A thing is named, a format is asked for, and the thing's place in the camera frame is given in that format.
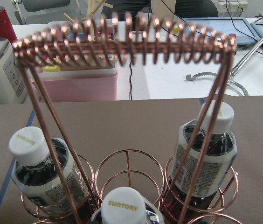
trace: pink plastic bin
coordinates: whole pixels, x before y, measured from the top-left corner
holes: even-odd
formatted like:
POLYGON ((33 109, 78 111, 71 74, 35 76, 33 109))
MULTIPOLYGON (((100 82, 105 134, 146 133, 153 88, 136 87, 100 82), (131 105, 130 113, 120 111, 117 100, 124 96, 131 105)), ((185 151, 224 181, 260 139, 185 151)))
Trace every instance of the pink plastic bin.
POLYGON ((117 66, 111 69, 42 72, 39 76, 53 102, 117 99, 117 66))

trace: copper wire rack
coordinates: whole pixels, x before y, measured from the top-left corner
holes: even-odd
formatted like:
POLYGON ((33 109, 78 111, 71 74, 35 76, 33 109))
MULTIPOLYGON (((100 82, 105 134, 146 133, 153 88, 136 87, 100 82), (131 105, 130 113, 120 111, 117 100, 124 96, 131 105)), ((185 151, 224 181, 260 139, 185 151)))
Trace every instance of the copper wire rack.
MULTIPOLYGON (((182 209, 181 216, 178 220, 178 223, 181 224, 189 206, 189 201, 201 170, 203 158, 209 145, 211 132, 214 128, 214 123, 224 96, 227 81, 230 78, 230 70, 236 48, 235 39, 233 37, 225 36, 222 33, 217 33, 211 28, 205 28, 200 25, 196 26, 190 22, 183 23, 182 21, 177 20, 172 23, 167 19, 159 20, 154 15, 150 16, 150 19, 147 21, 142 14, 138 16, 135 24, 135 32, 133 32, 132 16, 130 13, 127 13, 125 16, 125 39, 122 41, 119 39, 118 16, 116 13, 112 15, 112 25, 114 28, 114 40, 108 39, 106 19, 102 15, 99 20, 99 26, 96 26, 95 20, 92 16, 88 16, 85 21, 75 20, 74 23, 66 22, 62 26, 55 25, 52 28, 46 28, 42 32, 36 32, 32 36, 16 41, 13 43, 13 49, 15 57, 17 58, 19 70, 28 90, 50 153, 52 154, 53 162, 62 181, 62 186, 70 202, 74 219, 76 223, 80 223, 80 217, 77 213, 69 187, 58 163, 58 158, 51 141, 49 128, 46 124, 46 119, 43 115, 37 94, 33 89, 28 70, 33 76, 37 91, 47 105, 60 130, 60 133, 62 134, 63 139, 69 147, 70 153, 72 153, 73 158, 78 165, 89 190, 90 196, 92 198, 96 198, 96 200, 92 200, 94 209, 98 209, 100 196, 93 190, 92 185, 89 183, 87 176, 80 165, 78 156, 69 141, 69 137, 62 126, 61 120, 56 113, 48 92, 44 88, 43 83, 38 76, 36 67, 59 65, 98 66, 103 68, 105 66, 114 66, 116 62, 119 62, 120 65, 124 65, 129 58, 131 63, 134 64, 137 54, 141 54, 143 56, 143 64, 146 63, 147 54, 152 54, 154 64, 157 63, 160 55, 163 56, 165 63, 169 61, 170 57, 173 57, 176 63, 184 61, 185 63, 214 62, 216 64, 220 64, 221 66, 219 68, 218 75, 214 80, 204 109, 202 110, 197 126, 194 129, 192 135, 193 137, 189 141, 186 152, 180 162, 180 166, 178 167, 176 176, 173 177, 172 183, 168 186, 168 192, 172 191, 176 178, 181 171, 189 150, 193 145, 195 136, 205 118, 210 102, 215 99, 216 102, 211 122, 202 145, 201 153, 198 158, 187 197, 183 202, 184 207, 182 209), (175 27, 179 30, 176 35, 177 37, 173 35, 173 28, 175 27), (162 28, 167 30, 165 41, 162 41, 160 38, 162 28), (75 37, 73 41, 67 39, 69 32, 71 32, 75 37), (78 35, 81 32, 84 33, 84 40, 82 40, 78 35), (115 60, 110 60, 108 57, 109 55, 113 55, 115 60)), ((167 194, 163 195, 162 202, 166 201, 166 196, 167 194)), ((221 214, 220 211, 221 210, 212 211, 206 215, 202 215, 223 217, 233 220, 236 223, 240 223, 232 217, 221 214)))

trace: toaster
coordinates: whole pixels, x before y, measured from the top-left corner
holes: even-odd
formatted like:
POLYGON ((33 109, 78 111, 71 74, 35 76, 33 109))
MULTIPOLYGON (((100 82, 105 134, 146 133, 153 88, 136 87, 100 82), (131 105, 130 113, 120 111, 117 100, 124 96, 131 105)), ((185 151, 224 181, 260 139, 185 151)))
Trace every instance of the toaster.
POLYGON ((12 46, 6 38, 0 37, 0 104, 22 103, 26 95, 12 46))

